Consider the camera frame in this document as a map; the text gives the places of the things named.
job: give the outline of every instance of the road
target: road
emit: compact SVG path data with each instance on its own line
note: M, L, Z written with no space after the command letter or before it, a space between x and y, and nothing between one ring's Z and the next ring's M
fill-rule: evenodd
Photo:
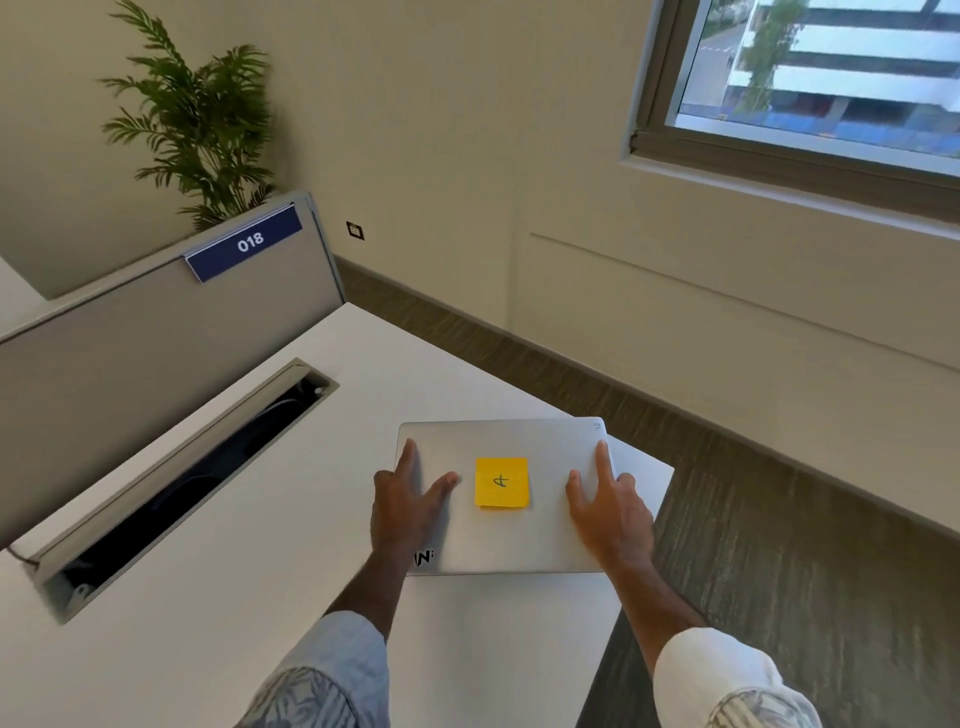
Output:
M685 104L720 106L723 103L731 72L727 64L736 55L746 30L747 24L743 23L700 41L684 90Z

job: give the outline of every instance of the hand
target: hand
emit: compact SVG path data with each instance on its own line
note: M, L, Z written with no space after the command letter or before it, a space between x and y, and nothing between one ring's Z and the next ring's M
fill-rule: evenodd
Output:
M437 525L450 491L460 481L456 473L442 475L422 496L414 493L411 473L417 460L417 444L407 440L396 470L373 476L376 490L370 518L374 551L387 551L403 559L423 548Z
M607 573L646 567L654 553L654 517L636 494L629 473L613 478L606 441L597 443L597 495L587 501L578 471L570 471L566 499L581 541Z

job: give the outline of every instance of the rolled-up sleeve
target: rolled-up sleeve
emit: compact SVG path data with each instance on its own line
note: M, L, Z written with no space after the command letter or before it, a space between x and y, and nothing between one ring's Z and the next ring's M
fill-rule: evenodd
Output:
M387 645L364 617L334 612L287 653L238 728L384 728L390 725Z
M773 660L715 629L687 629L654 668L663 728L821 728L817 711L783 684Z

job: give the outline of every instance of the person's left hand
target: person's left hand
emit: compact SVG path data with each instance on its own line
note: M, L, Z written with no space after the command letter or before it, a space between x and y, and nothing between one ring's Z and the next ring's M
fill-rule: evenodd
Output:
M440 511L460 476L453 471L441 475L422 496L414 493L411 473L417 459L417 444L407 440L396 470L373 476L376 494L370 518L374 551L391 551L401 558L413 558L423 548L437 525Z

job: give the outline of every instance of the desk number sign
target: desk number sign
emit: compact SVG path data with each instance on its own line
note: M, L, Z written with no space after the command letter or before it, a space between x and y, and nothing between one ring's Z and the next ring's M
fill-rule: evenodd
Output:
M242 263L260 251L265 251L281 240L285 240L295 232L303 230L297 209L291 203L286 207L271 212L258 220L254 220L243 229L227 237L222 237L202 248L190 251L183 256L190 270L200 280L208 280L228 271L234 265Z

